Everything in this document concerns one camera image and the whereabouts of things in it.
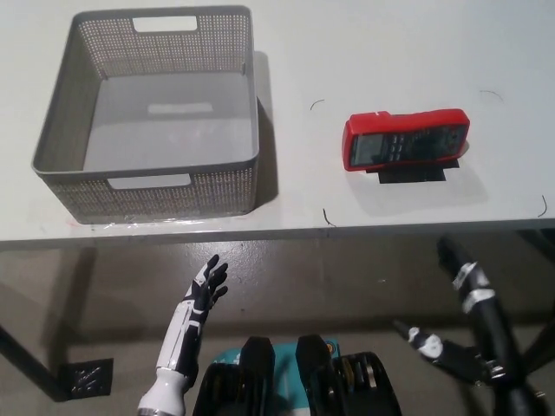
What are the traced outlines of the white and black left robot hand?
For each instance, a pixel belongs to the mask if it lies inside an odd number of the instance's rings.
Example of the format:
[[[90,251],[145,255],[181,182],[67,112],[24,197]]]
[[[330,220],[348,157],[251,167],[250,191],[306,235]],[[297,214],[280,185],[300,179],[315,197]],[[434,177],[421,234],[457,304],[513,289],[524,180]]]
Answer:
[[[217,300],[228,291],[224,285],[227,268],[228,263],[219,264],[216,254],[200,269],[176,306],[162,343],[156,367],[183,375],[189,387],[198,376],[206,319]]]

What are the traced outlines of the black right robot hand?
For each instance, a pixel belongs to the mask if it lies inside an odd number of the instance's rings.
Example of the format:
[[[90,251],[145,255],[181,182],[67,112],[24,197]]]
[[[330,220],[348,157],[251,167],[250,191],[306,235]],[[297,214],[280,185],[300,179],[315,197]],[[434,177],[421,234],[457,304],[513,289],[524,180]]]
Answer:
[[[393,326],[424,361],[456,380],[467,384],[489,381],[486,365],[474,349],[442,340],[437,334],[398,320],[393,321]]]

